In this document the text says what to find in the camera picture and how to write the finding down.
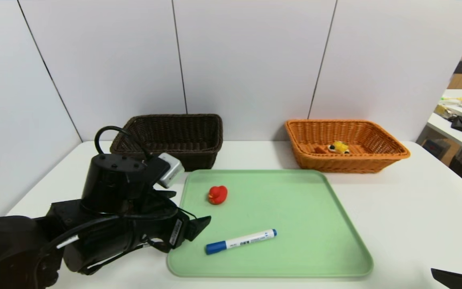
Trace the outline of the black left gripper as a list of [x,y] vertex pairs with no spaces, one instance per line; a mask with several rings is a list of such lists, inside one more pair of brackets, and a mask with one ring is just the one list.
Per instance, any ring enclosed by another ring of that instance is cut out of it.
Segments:
[[[154,190],[156,199],[172,199],[176,191]],[[179,247],[184,238],[194,241],[211,222],[211,216],[190,218],[177,207],[141,209],[134,218],[134,244],[132,251],[153,247],[164,253]]]

